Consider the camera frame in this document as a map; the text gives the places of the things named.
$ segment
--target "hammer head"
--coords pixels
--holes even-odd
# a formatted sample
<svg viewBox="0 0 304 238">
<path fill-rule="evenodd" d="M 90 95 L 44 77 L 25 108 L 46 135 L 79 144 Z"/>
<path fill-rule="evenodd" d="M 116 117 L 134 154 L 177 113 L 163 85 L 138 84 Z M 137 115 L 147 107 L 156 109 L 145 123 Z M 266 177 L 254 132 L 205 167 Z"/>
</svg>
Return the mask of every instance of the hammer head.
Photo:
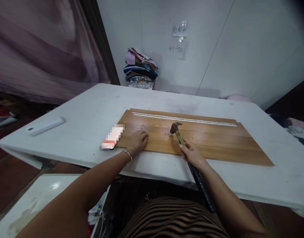
<svg viewBox="0 0 304 238">
<path fill-rule="evenodd" d="M 179 125 L 182 125 L 182 123 L 176 122 L 176 123 L 172 124 L 171 131 L 170 131 L 171 134 L 174 134 L 176 131 L 178 131 L 178 126 Z"/>
</svg>

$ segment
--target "silver bracelet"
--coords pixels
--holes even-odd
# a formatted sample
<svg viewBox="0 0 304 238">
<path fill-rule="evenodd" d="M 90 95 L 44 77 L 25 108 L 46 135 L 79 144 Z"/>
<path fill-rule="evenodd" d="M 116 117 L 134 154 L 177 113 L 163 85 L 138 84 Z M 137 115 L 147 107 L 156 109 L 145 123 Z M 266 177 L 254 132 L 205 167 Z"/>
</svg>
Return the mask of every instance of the silver bracelet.
<svg viewBox="0 0 304 238">
<path fill-rule="evenodd" d="M 127 153 L 129 156 L 130 156 L 130 158 L 131 158 L 131 162 L 132 162 L 132 156 L 131 156 L 131 154 L 130 154 L 130 152 L 129 151 L 127 151 L 127 150 L 123 150 L 125 153 Z"/>
</svg>

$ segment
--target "white wall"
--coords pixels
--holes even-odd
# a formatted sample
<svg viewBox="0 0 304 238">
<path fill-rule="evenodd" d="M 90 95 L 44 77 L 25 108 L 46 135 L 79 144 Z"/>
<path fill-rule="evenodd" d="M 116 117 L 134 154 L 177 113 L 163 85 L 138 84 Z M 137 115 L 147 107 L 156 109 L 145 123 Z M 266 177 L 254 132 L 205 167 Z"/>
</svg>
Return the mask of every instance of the white wall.
<svg viewBox="0 0 304 238">
<path fill-rule="evenodd" d="M 97 0 L 120 84 L 127 86 L 123 68 L 129 47 L 140 51 L 142 32 L 139 0 Z"/>
<path fill-rule="evenodd" d="M 285 1 L 236 0 L 197 95 L 219 89 L 267 109 L 304 80 L 303 32 Z"/>
<path fill-rule="evenodd" d="M 283 0 L 98 0 L 121 85 L 128 47 L 159 67 L 156 89 L 205 97 L 240 94 L 263 109 L 304 80 L 304 33 Z M 167 53 L 187 20 L 185 60 Z"/>
</svg>

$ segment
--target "wood grain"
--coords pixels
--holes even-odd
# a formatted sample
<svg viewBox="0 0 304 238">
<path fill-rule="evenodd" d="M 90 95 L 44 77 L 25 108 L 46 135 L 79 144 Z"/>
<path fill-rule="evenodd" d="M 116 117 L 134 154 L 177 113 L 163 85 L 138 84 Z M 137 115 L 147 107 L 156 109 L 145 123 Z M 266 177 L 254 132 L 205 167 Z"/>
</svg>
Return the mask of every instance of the wood grain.
<svg viewBox="0 0 304 238">
<path fill-rule="evenodd" d="M 212 122 L 235 123 L 237 126 L 213 125 L 196 122 L 185 122 L 136 116 L 132 112 L 152 115 L 163 115 L 186 119 Z M 179 143 L 175 134 L 170 134 L 172 123 L 181 122 L 179 131 L 199 149 L 204 158 L 238 162 L 245 164 L 274 166 L 263 150 L 258 146 L 244 126 L 233 119 L 193 116 L 169 112 L 158 112 L 141 109 L 126 110 L 119 124 L 125 124 L 122 138 L 116 145 L 125 148 L 131 135 L 141 129 L 141 125 L 149 125 L 147 132 L 149 141 L 145 151 L 167 154 L 179 154 Z"/>
</svg>

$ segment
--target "hand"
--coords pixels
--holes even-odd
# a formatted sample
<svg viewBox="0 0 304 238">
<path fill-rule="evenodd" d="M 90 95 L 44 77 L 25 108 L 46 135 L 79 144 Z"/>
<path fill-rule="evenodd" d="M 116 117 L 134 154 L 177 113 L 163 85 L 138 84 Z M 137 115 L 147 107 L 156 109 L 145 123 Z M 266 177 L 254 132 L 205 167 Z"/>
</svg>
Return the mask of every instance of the hand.
<svg viewBox="0 0 304 238">
<path fill-rule="evenodd" d="M 207 161 L 199 153 L 196 145 L 191 143 L 186 138 L 183 138 L 183 140 L 185 141 L 186 146 L 179 144 L 179 147 L 180 153 L 186 162 L 191 162 L 192 165 L 194 165 L 198 169 L 203 166 L 204 163 L 207 163 Z"/>
<path fill-rule="evenodd" d="M 148 138 L 149 135 L 146 131 L 136 131 L 132 135 L 126 147 L 126 150 L 131 154 L 132 158 L 137 156 L 144 149 L 148 142 Z"/>
</svg>

